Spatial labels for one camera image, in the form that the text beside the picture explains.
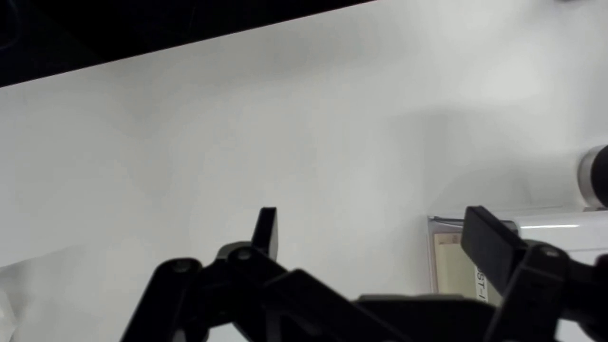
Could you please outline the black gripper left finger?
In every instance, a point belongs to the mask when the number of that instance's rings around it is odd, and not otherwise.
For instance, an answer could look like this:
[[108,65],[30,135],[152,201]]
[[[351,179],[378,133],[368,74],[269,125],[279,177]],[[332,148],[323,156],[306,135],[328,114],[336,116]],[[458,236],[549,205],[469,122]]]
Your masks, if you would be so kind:
[[406,342],[378,315],[304,270],[277,262],[277,209],[262,207],[249,241],[159,264],[119,342],[207,342],[233,325],[249,342]]

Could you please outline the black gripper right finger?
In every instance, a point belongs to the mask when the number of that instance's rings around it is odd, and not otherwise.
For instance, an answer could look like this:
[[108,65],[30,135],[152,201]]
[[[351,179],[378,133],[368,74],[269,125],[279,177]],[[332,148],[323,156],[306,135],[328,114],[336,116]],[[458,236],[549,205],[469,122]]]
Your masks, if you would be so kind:
[[[465,215],[484,217],[505,232],[480,205]],[[564,251],[532,243],[516,264],[484,342],[556,342],[558,321],[573,321],[592,342],[608,342],[608,264],[572,260]]]

